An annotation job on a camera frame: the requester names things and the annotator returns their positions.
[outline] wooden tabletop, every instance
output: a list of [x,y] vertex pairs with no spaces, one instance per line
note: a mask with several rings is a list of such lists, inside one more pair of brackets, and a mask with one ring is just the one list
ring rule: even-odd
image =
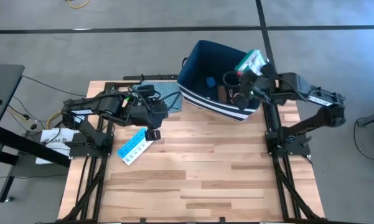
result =
[[[90,82],[87,96],[95,96],[104,85],[104,81]],[[279,112],[283,126],[300,120],[294,102],[280,106]],[[96,125],[98,117],[89,120]],[[116,152],[140,128],[116,126],[99,222],[282,220],[273,163],[264,141],[262,108],[237,122],[183,101],[182,111],[163,121],[162,139],[127,166]],[[301,156],[289,158],[296,190],[316,214],[324,216],[311,165]],[[75,205],[84,160],[72,160],[58,218]],[[289,194],[287,199],[293,217]]]

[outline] blue storage bin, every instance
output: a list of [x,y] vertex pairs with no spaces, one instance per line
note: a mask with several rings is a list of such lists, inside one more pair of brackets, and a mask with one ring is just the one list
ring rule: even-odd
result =
[[[209,88],[206,82],[206,78],[214,77],[216,83],[223,83],[224,73],[234,70],[245,55],[246,53],[240,50],[222,44],[207,40],[198,41],[177,79],[184,99],[193,105],[238,121],[249,117],[259,107],[260,100],[251,100],[249,107],[241,111],[233,104],[219,102],[217,88]],[[226,80],[229,84],[237,81],[236,78]]]

